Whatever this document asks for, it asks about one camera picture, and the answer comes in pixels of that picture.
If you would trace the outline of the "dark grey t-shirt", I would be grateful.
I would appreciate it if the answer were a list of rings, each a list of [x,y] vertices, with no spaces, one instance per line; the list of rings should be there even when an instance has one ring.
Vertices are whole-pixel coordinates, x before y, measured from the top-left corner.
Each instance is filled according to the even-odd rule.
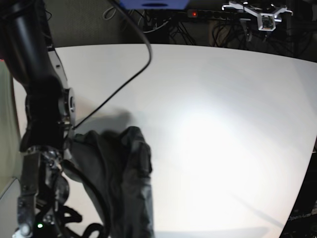
[[[71,162],[97,189],[106,205],[103,212],[85,184],[106,236],[153,238],[154,213],[151,184],[151,148],[141,129],[130,126],[121,133],[90,130],[72,140]]]

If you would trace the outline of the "black power strip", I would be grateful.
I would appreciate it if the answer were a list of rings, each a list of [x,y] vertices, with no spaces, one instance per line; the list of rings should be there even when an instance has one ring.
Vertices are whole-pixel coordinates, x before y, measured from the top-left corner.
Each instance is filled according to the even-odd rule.
[[[235,11],[213,11],[213,10],[187,10],[187,17],[196,20],[235,20],[251,19],[252,16],[247,13]]]

